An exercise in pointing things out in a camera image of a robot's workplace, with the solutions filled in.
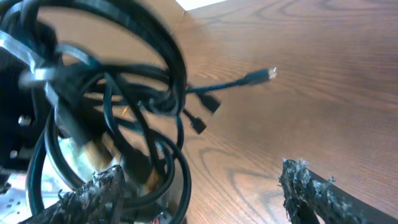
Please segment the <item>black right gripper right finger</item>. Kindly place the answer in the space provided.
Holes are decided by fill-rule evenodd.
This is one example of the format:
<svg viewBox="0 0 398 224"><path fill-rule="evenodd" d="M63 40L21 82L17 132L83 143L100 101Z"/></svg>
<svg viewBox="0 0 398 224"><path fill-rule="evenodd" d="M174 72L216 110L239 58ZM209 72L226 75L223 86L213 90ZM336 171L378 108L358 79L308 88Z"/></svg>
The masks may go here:
<svg viewBox="0 0 398 224"><path fill-rule="evenodd" d="M289 222L325 224L397 223L397 219L357 199L307 169L306 162L285 159L279 183Z"/></svg>

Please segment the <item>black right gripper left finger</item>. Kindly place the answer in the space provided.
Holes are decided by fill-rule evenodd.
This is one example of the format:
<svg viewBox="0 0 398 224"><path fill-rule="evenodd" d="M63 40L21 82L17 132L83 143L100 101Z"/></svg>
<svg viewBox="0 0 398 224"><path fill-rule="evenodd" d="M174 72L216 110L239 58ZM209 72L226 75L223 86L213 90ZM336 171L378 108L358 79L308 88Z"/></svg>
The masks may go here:
<svg viewBox="0 0 398 224"><path fill-rule="evenodd" d="M93 173L93 179L23 223L119 223L124 201L125 178L115 165Z"/></svg>

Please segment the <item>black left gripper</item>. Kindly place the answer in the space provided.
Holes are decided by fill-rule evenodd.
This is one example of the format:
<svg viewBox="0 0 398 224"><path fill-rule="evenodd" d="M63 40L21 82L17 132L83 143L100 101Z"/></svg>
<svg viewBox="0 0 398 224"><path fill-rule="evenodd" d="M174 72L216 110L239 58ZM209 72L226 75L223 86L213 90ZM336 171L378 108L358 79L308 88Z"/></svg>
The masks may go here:
<svg viewBox="0 0 398 224"><path fill-rule="evenodd" d="M11 157L22 148L31 150L42 134L50 103L42 88L23 87L21 73L27 65L1 49L1 186L13 172L25 173L30 157Z"/></svg>

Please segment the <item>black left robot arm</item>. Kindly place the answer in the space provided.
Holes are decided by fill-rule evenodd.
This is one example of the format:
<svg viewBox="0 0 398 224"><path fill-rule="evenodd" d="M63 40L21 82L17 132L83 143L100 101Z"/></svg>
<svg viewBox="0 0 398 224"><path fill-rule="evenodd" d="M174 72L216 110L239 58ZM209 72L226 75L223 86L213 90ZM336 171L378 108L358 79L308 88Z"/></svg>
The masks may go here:
<svg viewBox="0 0 398 224"><path fill-rule="evenodd" d="M49 182L53 189L44 193L44 200L54 200L60 188L54 177L65 183L65 190L76 190L83 185L79 176L72 177L53 162L59 157L63 143L72 142L76 134L67 129L58 113L52 128L46 128L49 103L39 90L21 90L19 76L25 63L1 50L1 220L14 223L30 216L28 185L42 182L42 174L52 169Z"/></svg>

